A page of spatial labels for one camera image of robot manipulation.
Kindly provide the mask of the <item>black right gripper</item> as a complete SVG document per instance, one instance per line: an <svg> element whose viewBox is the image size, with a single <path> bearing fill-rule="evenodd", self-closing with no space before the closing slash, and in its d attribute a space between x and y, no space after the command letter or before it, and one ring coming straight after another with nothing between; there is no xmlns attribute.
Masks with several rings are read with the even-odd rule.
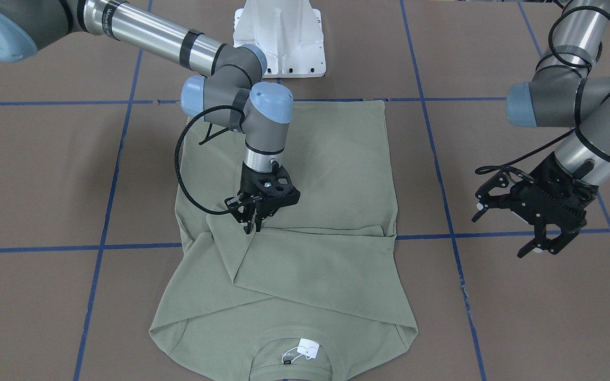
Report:
<svg viewBox="0 0 610 381"><path fill-rule="evenodd" d="M254 171L242 164L239 192L235 197L226 198L225 205L237 222L243 223L245 234L250 234L254 216L256 232L261 232L267 217L282 207L296 205L300 195L290 174L280 164L274 164L269 172Z"/></svg>

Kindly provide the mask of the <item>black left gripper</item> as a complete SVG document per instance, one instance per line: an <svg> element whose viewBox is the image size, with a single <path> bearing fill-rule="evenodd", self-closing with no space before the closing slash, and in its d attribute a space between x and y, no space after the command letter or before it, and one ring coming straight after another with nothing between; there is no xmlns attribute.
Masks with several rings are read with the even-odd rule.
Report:
<svg viewBox="0 0 610 381"><path fill-rule="evenodd" d="M559 164L550 154L530 173L513 166L482 166L477 175L493 173L482 184L475 197L478 200L476 222L487 210L511 210L533 228L533 238L516 254L523 258L532 251L557 254L579 235L586 226L586 207L596 199L598 186L586 183ZM559 227L561 233L550 238L547 225Z"/></svg>

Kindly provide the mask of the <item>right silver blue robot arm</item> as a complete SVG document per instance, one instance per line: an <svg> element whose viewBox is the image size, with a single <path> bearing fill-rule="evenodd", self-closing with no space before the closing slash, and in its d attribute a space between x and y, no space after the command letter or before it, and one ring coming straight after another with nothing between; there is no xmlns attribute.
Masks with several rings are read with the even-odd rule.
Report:
<svg viewBox="0 0 610 381"><path fill-rule="evenodd" d="M104 35L159 56L196 75L181 92L191 117L176 144L174 166L180 190L195 207L211 213L188 192L180 151L194 123L207 120L222 132L245 135L245 156L236 196L225 214L247 234L283 207L296 205L300 191L283 166L293 96L265 82L268 61L255 45L232 47L196 29L163 19L126 1L0 1L0 61L20 62L73 32Z"/></svg>

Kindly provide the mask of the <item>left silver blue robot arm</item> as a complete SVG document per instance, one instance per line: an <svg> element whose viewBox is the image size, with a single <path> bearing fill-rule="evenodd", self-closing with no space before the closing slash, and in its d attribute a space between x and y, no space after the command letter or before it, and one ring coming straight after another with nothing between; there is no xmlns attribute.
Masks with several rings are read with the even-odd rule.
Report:
<svg viewBox="0 0 610 381"><path fill-rule="evenodd" d="M610 178L610 1L569 1L549 32L533 79L508 92L509 123L567 127L530 172L510 161L482 166L493 176L477 192L476 222L490 209L510 210L533 227L518 251L559 253L586 226L586 207Z"/></svg>

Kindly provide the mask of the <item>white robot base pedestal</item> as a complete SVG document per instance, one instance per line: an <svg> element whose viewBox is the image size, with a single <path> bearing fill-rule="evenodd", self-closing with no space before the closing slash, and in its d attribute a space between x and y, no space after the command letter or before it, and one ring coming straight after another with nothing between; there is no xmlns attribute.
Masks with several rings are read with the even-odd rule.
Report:
<svg viewBox="0 0 610 381"><path fill-rule="evenodd" d="M233 20L234 46L255 45L266 56L264 78L326 74L322 17L310 1L247 1Z"/></svg>

